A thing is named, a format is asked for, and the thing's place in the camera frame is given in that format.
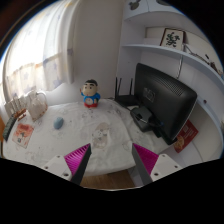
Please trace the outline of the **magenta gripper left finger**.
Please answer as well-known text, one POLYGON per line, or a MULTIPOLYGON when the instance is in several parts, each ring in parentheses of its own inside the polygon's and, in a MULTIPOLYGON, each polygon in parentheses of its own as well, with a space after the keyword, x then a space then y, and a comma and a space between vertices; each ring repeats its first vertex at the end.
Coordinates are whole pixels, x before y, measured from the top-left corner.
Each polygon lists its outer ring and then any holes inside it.
POLYGON ((43 169, 79 185, 85 173, 90 155, 91 145, 86 144, 65 156, 54 156, 43 166, 43 169))

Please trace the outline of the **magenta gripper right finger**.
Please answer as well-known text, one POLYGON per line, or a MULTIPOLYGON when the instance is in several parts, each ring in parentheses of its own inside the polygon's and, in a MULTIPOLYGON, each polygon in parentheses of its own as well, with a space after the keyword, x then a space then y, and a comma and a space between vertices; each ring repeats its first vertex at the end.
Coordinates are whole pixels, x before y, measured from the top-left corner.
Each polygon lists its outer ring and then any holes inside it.
POLYGON ((143 185, 148 185, 182 169, 167 154, 156 154, 140 145, 132 144, 132 155, 143 185))

